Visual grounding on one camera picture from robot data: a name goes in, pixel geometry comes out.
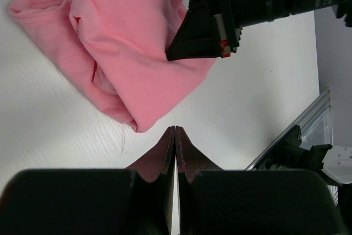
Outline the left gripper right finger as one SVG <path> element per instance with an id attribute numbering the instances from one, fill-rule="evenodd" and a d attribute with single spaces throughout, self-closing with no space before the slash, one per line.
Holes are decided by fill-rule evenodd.
<path id="1" fill-rule="evenodd" d="M 181 234 L 347 234 L 325 181 L 308 170 L 225 171 L 175 130 Z"/>

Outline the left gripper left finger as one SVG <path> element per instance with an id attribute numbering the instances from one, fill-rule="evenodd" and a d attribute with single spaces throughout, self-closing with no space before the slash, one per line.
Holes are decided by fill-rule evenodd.
<path id="1" fill-rule="evenodd" d="M 1 234 L 170 234 L 175 128 L 120 168 L 28 169 L 1 194 Z"/>

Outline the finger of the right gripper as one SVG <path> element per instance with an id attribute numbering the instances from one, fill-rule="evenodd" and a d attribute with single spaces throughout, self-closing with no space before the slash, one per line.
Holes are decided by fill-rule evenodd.
<path id="1" fill-rule="evenodd" d="M 172 43 L 166 49 L 169 61 L 221 56 L 211 17 L 202 10 L 189 10 Z"/>

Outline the pink t shirt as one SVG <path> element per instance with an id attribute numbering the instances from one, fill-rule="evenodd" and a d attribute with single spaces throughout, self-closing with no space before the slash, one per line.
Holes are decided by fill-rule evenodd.
<path id="1" fill-rule="evenodd" d="M 214 64 L 166 58 L 186 14 L 183 0 L 12 0 L 9 14 L 99 111 L 138 133 Z"/>

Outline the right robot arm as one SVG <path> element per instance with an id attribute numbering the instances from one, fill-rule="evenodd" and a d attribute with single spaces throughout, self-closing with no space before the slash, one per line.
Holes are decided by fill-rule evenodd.
<path id="1" fill-rule="evenodd" d="M 326 7 L 351 27 L 351 0 L 189 0 L 166 56 L 169 61 L 229 57 L 243 28 Z"/>

